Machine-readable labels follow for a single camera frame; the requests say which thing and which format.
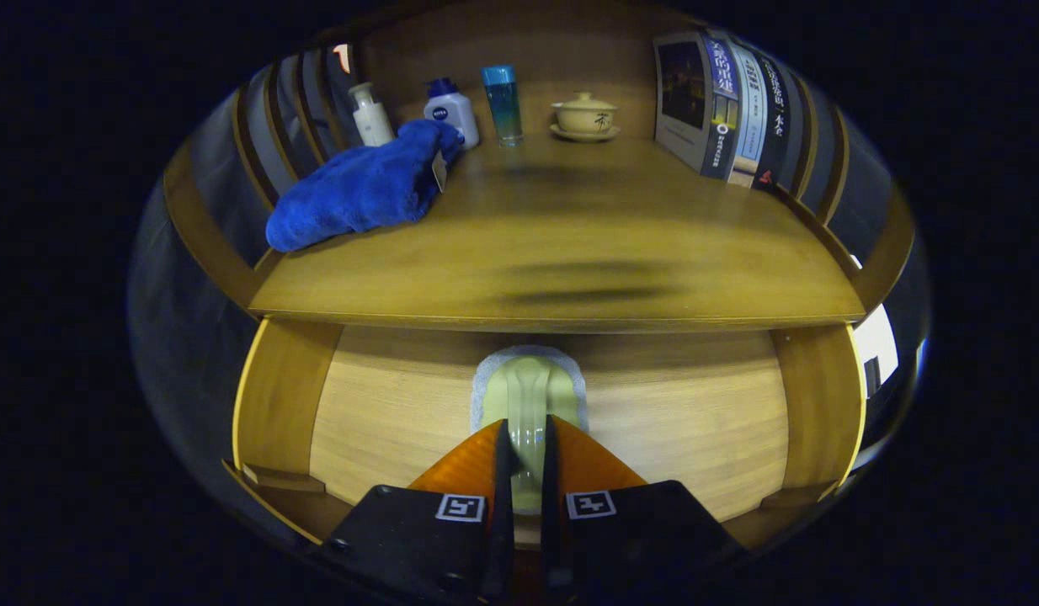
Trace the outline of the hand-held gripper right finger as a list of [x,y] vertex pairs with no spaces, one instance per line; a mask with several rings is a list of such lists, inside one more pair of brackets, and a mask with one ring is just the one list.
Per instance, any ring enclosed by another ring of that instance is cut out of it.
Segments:
[[680,481],[643,480],[555,415],[541,505],[547,590],[566,605],[691,605],[748,554]]

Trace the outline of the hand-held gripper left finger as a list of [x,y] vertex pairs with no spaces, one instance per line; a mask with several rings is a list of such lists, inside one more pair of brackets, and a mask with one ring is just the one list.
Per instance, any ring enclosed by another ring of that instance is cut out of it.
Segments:
[[503,419],[409,486],[373,486],[323,542],[321,559],[397,605],[488,605],[514,560],[512,446]]

